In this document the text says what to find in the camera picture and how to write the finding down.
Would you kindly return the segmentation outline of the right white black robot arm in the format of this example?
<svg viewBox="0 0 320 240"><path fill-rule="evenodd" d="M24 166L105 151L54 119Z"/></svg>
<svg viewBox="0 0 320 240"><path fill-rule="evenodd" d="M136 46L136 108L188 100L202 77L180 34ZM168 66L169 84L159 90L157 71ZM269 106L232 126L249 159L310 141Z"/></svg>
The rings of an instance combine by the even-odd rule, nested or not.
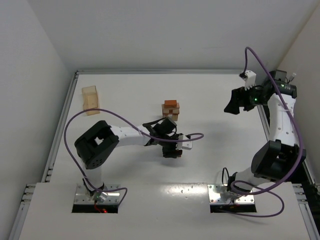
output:
<svg viewBox="0 0 320 240"><path fill-rule="evenodd" d="M256 106L265 106L269 110L269 128L267 143L253 156L251 166L228 178L226 191L232 195L246 195L264 183L287 181L307 156L291 121L298 96L296 86L282 79L257 85L256 74L251 70L245 70L239 77L245 84L231 91L224 112L238 115L241 108L248 112Z"/></svg>

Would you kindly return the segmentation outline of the light tan wood block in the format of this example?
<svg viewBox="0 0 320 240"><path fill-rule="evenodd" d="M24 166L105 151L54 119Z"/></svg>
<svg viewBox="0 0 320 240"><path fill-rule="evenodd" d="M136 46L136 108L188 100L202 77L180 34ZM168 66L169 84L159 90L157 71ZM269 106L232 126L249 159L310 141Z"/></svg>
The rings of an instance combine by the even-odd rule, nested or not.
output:
<svg viewBox="0 0 320 240"><path fill-rule="evenodd" d="M178 117L179 117L178 114L173 114L173 115L171 116L172 120L175 121L175 122L178 121Z"/></svg>

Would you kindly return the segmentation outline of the orange arch wood block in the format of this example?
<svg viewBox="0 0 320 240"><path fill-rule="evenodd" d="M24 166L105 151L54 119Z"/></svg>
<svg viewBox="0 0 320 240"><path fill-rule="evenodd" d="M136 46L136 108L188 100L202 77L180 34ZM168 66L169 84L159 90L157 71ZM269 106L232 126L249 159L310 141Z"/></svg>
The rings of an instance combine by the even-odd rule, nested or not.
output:
<svg viewBox="0 0 320 240"><path fill-rule="evenodd" d="M166 109L168 108L176 108L178 105L178 102L176 100L165 100L164 101L164 107Z"/></svg>

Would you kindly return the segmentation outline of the long light wood block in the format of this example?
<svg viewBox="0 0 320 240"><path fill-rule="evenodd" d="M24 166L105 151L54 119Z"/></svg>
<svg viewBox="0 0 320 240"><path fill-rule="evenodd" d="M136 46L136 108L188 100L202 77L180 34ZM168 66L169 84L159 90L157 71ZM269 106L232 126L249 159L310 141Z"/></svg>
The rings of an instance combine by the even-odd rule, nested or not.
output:
<svg viewBox="0 0 320 240"><path fill-rule="evenodd" d="M177 103L174 106L168 106L168 105L162 104L161 107L164 113L177 113L179 112L180 104Z"/></svg>

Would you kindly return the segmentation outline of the long red-brown wood block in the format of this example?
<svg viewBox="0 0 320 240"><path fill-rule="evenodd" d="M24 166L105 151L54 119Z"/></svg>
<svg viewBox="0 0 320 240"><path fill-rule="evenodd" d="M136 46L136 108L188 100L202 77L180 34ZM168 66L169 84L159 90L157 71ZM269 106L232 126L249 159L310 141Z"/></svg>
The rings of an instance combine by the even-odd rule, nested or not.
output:
<svg viewBox="0 0 320 240"><path fill-rule="evenodd" d="M164 109L162 111L162 115L163 116L169 116L169 115L179 115L180 114L180 110L179 109L173 109L173 110L168 110L168 109Z"/></svg>

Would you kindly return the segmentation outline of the clear plastic block box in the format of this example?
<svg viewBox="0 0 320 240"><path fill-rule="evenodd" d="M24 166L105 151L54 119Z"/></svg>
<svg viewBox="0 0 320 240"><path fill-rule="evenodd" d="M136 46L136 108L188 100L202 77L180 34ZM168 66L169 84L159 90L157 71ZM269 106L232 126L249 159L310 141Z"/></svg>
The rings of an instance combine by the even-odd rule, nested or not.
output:
<svg viewBox="0 0 320 240"><path fill-rule="evenodd" d="M83 97L83 110L90 110L86 111L85 114L87 116L100 114L98 110L100 108L100 102L96 86L83 87L81 93Z"/></svg>

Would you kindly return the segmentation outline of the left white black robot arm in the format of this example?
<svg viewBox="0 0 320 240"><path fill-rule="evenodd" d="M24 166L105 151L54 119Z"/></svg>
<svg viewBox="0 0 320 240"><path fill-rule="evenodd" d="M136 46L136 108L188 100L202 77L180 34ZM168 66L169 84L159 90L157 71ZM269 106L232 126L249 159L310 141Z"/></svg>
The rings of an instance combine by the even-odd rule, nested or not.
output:
<svg viewBox="0 0 320 240"><path fill-rule="evenodd" d="M78 157L82 161L85 177L83 184L93 196L97 189L104 190L102 165L117 147L156 146L162 147L164 158L177 158L183 153L183 144L176 140L186 140L182 133L176 133L177 124L169 117L147 122L133 127L119 127L100 120L82 134L74 143Z"/></svg>

